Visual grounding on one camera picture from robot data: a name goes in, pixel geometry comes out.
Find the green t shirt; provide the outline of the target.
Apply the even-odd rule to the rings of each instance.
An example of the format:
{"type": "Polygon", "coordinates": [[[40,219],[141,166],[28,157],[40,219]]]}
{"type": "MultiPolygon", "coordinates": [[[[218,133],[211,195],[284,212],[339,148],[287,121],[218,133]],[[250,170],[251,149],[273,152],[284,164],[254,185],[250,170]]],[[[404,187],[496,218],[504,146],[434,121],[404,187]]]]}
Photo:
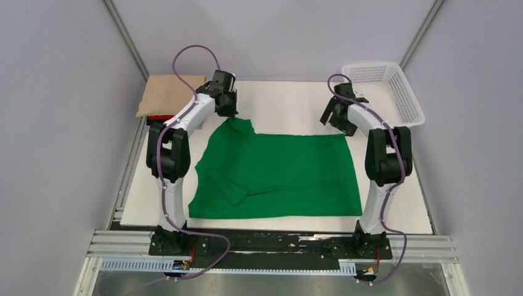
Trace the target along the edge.
{"type": "Polygon", "coordinates": [[[350,148],[341,134],[257,133],[250,120],[225,120],[196,164],[191,218],[360,216],[350,148]]]}

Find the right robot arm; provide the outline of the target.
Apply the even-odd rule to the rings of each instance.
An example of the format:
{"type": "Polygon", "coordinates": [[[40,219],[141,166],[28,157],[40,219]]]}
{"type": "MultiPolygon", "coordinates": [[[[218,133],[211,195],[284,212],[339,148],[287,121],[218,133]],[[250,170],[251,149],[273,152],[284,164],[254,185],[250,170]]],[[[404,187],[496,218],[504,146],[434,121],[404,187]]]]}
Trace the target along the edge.
{"type": "Polygon", "coordinates": [[[390,201],[413,169],[411,132],[405,126],[391,127],[365,98],[356,97],[350,81],[329,90],[332,97],[320,122],[347,136],[361,131],[367,138],[364,169],[370,187],[352,240],[354,253],[365,258],[386,244],[390,201]]]}

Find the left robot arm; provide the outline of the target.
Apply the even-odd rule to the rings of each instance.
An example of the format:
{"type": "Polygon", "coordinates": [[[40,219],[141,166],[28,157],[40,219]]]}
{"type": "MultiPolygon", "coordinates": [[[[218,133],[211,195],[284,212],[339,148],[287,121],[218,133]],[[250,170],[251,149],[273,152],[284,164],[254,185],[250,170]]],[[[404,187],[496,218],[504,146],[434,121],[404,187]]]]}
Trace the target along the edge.
{"type": "Polygon", "coordinates": [[[191,164],[189,138],[213,113],[235,117],[237,91],[235,74],[223,70],[215,70],[210,81],[196,88],[181,75],[177,79],[190,89],[191,100],[173,118],[151,124],[146,165],[157,180],[162,211],[152,243],[165,244],[171,253],[181,255],[191,235],[183,211],[183,179],[191,164]]]}

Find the white plastic basket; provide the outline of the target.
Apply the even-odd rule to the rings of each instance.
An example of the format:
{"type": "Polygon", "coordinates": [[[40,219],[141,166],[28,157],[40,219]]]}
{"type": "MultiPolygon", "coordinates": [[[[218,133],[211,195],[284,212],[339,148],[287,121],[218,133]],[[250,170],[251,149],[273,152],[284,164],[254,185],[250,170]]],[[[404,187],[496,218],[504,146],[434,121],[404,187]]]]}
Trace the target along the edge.
{"type": "Polygon", "coordinates": [[[358,97],[392,126],[420,126],[424,112],[400,66],[393,62],[348,64],[342,74],[352,82],[358,97]]]}

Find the folded beige t shirt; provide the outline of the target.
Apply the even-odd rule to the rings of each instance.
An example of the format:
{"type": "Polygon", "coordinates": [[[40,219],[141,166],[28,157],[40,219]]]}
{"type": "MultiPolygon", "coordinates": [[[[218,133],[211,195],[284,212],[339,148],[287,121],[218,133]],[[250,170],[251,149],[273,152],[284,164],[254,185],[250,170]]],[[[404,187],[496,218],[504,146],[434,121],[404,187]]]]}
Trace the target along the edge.
{"type": "Polygon", "coordinates": [[[176,115],[190,103],[193,95],[176,75],[150,75],[136,116],[176,115]]]}

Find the folded red t shirt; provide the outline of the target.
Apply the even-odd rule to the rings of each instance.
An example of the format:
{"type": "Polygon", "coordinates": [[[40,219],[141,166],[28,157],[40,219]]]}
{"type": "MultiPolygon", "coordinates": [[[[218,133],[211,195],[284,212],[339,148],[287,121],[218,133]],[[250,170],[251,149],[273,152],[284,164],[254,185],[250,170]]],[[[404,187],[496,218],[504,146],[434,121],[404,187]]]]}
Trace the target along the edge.
{"type": "Polygon", "coordinates": [[[153,121],[167,121],[172,118],[173,118],[173,115],[154,115],[154,116],[149,116],[147,119],[153,120],[153,121]]]}

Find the folded black t shirt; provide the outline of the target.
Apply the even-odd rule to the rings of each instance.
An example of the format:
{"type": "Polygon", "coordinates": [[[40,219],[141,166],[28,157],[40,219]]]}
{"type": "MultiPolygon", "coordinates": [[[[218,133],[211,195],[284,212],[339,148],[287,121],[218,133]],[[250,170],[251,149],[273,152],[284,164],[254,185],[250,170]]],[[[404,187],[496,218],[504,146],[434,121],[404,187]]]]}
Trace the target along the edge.
{"type": "Polygon", "coordinates": [[[151,119],[151,118],[147,118],[147,120],[146,120],[146,125],[147,126],[154,125],[155,123],[163,123],[163,121],[161,121],[161,120],[154,120],[154,119],[151,119]]]}

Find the left corner metal strip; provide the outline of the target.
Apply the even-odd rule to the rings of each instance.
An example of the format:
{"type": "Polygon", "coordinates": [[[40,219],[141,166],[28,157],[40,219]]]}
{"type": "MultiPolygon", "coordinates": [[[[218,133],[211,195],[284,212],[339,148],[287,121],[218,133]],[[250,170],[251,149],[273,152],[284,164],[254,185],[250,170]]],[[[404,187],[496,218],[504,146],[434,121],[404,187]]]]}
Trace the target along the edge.
{"type": "Polygon", "coordinates": [[[138,69],[140,75],[142,76],[144,81],[147,81],[149,77],[149,72],[147,70],[147,67],[145,63],[143,62],[143,59],[141,58],[137,47],[135,46],[131,35],[129,34],[127,27],[115,5],[115,3],[112,0],[102,0],[101,1],[113,23],[116,30],[118,31],[119,36],[121,37],[122,41],[124,42],[124,45],[132,58],[136,68],[138,69]]]}

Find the corner metal strip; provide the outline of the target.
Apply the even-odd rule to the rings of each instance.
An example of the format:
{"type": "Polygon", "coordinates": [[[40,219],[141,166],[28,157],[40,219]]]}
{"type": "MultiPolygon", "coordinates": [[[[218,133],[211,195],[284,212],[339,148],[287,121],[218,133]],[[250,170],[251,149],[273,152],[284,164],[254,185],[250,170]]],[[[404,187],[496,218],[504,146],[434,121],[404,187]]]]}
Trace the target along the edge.
{"type": "Polygon", "coordinates": [[[118,31],[119,36],[121,37],[122,41],[124,42],[124,45],[132,58],[136,68],[138,69],[140,75],[142,76],[144,81],[147,81],[149,77],[149,72],[147,70],[147,67],[145,63],[143,62],[143,59],[141,58],[137,47],[135,46],[131,35],[129,34],[127,27],[115,5],[115,3],[112,0],[102,0],[101,1],[113,23],[116,30],[118,31]]]}
{"type": "Polygon", "coordinates": [[[419,28],[414,34],[414,37],[411,40],[410,45],[407,47],[407,50],[405,51],[399,63],[399,66],[402,68],[402,70],[406,70],[408,68],[409,64],[416,55],[420,45],[422,44],[424,38],[428,34],[431,26],[439,16],[439,13],[442,10],[443,6],[446,4],[446,2],[446,0],[432,1],[432,4],[429,10],[427,11],[426,16],[424,17],[419,28]]]}

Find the right corner metal strip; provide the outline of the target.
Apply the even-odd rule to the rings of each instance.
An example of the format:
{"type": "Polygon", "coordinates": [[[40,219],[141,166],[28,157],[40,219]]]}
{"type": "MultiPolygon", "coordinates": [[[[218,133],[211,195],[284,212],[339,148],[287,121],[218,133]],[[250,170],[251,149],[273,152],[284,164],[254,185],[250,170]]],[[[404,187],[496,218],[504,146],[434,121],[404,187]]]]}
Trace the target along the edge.
{"type": "Polygon", "coordinates": [[[432,4],[429,10],[427,11],[426,16],[424,17],[419,28],[414,34],[414,37],[411,40],[410,45],[407,47],[407,50],[405,51],[399,63],[399,66],[402,68],[402,70],[406,70],[408,68],[409,64],[416,55],[420,45],[422,44],[424,38],[428,34],[431,26],[439,16],[439,13],[442,10],[443,6],[446,4],[446,2],[446,0],[432,1],[432,4]]]}

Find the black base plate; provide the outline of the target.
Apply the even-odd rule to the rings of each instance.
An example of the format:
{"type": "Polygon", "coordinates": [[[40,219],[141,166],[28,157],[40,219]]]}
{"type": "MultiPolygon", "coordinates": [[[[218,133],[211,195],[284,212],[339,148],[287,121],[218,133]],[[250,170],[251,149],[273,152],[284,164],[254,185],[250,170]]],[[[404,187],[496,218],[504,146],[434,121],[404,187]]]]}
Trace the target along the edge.
{"type": "Polygon", "coordinates": [[[359,252],[353,247],[354,233],[189,228],[191,235],[178,250],[172,245],[154,246],[156,228],[150,233],[149,255],[173,257],[185,267],[334,269],[339,260],[378,262],[393,257],[387,236],[383,248],[359,252]]]}

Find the aluminium frame rail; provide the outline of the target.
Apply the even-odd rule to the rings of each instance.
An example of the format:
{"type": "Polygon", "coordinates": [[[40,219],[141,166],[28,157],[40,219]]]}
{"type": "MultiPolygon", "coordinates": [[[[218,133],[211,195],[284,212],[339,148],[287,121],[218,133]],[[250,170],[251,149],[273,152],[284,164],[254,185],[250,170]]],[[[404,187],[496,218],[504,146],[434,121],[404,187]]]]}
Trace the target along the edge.
{"type": "MultiPolygon", "coordinates": [[[[96,231],[87,257],[149,258],[150,233],[146,231],[96,231]]],[[[407,235],[405,263],[449,263],[459,259],[449,236],[407,235]]]]}

